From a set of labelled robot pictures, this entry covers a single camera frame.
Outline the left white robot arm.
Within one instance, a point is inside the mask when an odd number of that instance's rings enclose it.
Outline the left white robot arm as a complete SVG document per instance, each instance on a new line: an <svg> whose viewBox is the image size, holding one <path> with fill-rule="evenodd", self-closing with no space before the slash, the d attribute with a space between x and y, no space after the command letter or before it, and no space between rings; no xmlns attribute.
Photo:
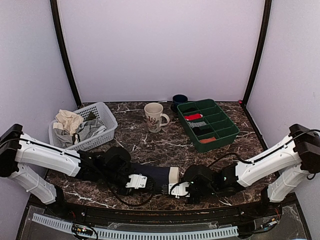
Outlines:
<svg viewBox="0 0 320 240"><path fill-rule="evenodd" d="M108 189L115 186L125 196L133 190L152 195L156 191L154 179L137 173L130 154L122 147L111 147L106 152L67 150L38 141L23 133L22 125L14 124L0 137L0 176L21 185L60 218L67 218L71 213L63 190L46 182L29 165L55 170L78 180L104 181Z"/></svg>

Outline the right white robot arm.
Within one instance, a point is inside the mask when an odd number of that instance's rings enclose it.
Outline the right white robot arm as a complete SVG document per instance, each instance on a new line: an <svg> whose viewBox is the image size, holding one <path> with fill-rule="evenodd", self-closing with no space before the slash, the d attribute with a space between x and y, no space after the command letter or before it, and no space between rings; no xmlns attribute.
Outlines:
<svg viewBox="0 0 320 240"><path fill-rule="evenodd" d="M311 180L320 172L320 131L300 124L290 126L289 130L289 135L273 147L247 160L236 155L235 163L219 172L203 164L191 165L181 182L169 184L168 194L186 197L189 204L198 203L207 196L229 197L282 171L262 190L262 201L255 205L255 213L266 217L274 210L275 203L282 202L303 180Z"/></svg>

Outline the navy underwear white waistband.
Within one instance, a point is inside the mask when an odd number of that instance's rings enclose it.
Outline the navy underwear white waistband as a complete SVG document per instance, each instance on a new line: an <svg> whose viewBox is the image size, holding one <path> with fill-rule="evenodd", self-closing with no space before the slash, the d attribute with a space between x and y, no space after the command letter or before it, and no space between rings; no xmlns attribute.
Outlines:
<svg viewBox="0 0 320 240"><path fill-rule="evenodd" d="M148 164L133 163L135 174L149 176L155 181L157 188L168 187L169 184L179 182L179 168L174 166L152 166Z"/></svg>

